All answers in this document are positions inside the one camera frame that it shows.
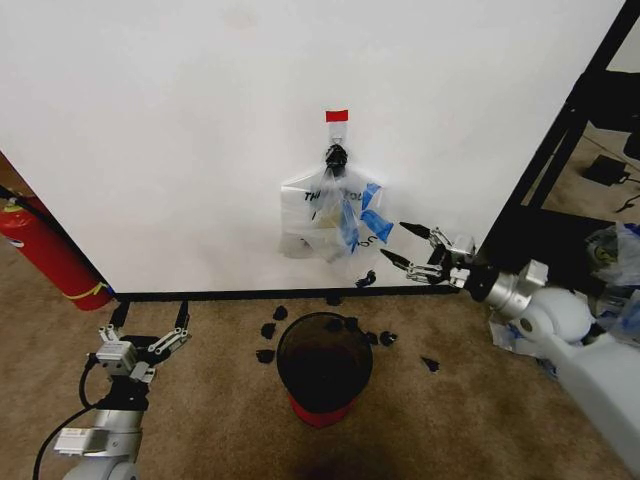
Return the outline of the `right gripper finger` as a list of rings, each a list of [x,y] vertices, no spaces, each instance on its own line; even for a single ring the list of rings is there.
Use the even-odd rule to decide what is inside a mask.
[[[444,247],[436,247],[426,265],[417,265],[403,256],[386,249],[381,249],[380,252],[395,267],[404,270],[408,280],[419,283],[439,284],[450,279],[451,258]]]
[[[432,247],[429,264],[445,264],[451,260],[451,241],[439,228],[428,228],[421,224],[400,221],[399,225],[412,234],[426,240]]]

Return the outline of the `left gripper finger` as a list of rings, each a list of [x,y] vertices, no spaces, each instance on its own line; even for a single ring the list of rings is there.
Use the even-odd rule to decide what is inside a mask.
[[[171,354],[181,348],[191,338],[188,331],[189,320],[188,302],[183,301],[180,305],[174,328],[159,340],[149,345],[147,351],[156,356],[161,356],[165,352]]]
[[[120,329],[124,326],[129,310],[128,302],[121,302],[112,312],[109,323],[99,328],[99,336],[103,342],[120,340]]]

